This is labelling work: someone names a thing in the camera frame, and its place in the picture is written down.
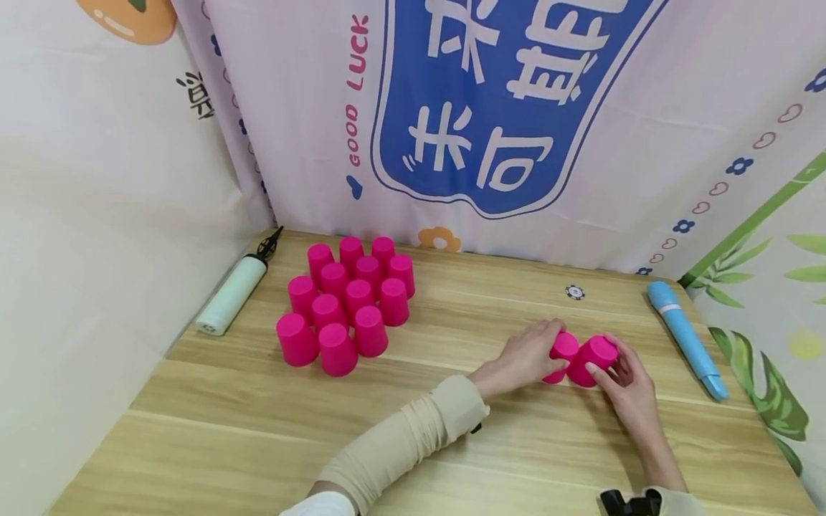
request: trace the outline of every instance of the beige arm sleeve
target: beige arm sleeve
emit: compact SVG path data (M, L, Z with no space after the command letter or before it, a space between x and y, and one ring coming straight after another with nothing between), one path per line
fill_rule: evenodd
M488 414L476 386L465 376L451 376L347 445L318 481L340 485L365 516L390 484L473 430Z
M656 489L662 495L660 516L705 516L700 501L691 493L670 491L658 485L652 485L650 489Z

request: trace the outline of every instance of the person's left hand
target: person's left hand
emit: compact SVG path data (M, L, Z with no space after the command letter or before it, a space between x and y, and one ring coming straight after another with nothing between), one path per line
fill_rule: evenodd
M499 357L482 364L468 378L484 400L542 381L567 366L566 360L551 360L549 356L557 335L564 330L565 323L559 319L535 322L508 338Z

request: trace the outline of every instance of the wooden table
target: wooden table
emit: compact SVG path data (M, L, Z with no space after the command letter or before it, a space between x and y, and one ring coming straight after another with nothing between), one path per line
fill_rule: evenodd
M334 379L318 363L284 364L273 331L287 282L306 272L306 250L318 241L336 239L285 232L230 331L181 337L52 514L273 516L361 432L495 357L530 321L553 317L579 338L609 330L636 347L708 514L817 514L681 291L731 391L725 404L704 393L648 306L647 278L421 249L404 249L417 280L409 322L390 329L383 356ZM566 295L571 284L584 299ZM540 385L496 401L481 432L422 463L370 514L592 516L610 487L639 489L643 478L602 394Z

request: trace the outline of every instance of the fabric backdrop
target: fabric backdrop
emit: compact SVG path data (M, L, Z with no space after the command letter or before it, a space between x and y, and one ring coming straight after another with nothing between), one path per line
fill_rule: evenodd
M272 224L178 26L169 0L0 7L4 516L48 510Z
M826 4L174 4L280 223L686 276L824 509Z

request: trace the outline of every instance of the pink plastic cup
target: pink plastic cup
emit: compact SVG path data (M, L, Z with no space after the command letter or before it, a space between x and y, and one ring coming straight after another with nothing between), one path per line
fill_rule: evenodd
M567 331L561 331L559 332L559 335L557 335L557 339L553 342L553 347L551 348L551 358L568 360L568 366L570 367L571 363L573 363L573 359L577 357L578 351L579 342L577 341L577 338ZM565 367L564 369L553 372L543 378L542 381L545 383L559 383L565 377L565 372L567 369L568 367Z
M296 276L287 284L292 311L301 314L308 324L312 324L312 302L318 297L316 284L309 276Z
M382 268L382 275L386 275L390 258L396 255L396 245L388 236L377 237L370 246L370 254L378 260Z
M577 358L571 362L567 370L568 378L580 387L593 387L596 381L585 369L585 364L591 362L600 369L607 370L614 365L619 355L617 347L608 342L608 339L602 335L594 335L579 349Z
M316 297L312 302L312 316L316 322L316 331L321 331L328 324L347 325L339 298L332 294L321 294Z
M362 306L356 313L354 326L358 354L373 358L387 350L387 329L378 308Z
M346 298L347 316L352 323L355 322L358 309L376 304L373 288L364 280L352 280L347 285Z
M316 284L317 289L321 290L321 269L323 269L327 263L334 261L333 251L330 250L330 246L327 244L313 244L307 250L307 263L310 265L310 277L312 277L312 281Z
M336 296L342 304L348 283L347 271L341 263L327 263L321 269L321 290L325 294Z
M362 256L356 262L356 278L364 280L373 289L373 296L378 297L382 286L382 268L374 256Z
M382 282L378 307L382 311L382 320L387 326L401 326L407 321L411 311L407 305L407 292L402 280L389 277Z
M358 363L356 346L342 324L328 324L318 333L321 368L330 376L346 376Z
M413 259L406 254L397 254L390 258L387 265L387 277L397 277L405 284L407 299L415 294L415 283L413 282Z
M354 236L347 236L339 242L339 262L344 265L347 277L351 280L356 277L356 262L364 256L364 246L361 240Z
M275 333L281 342L284 362L289 365L304 367L312 364L318 357L318 340L301 315L283 315L275 324Z

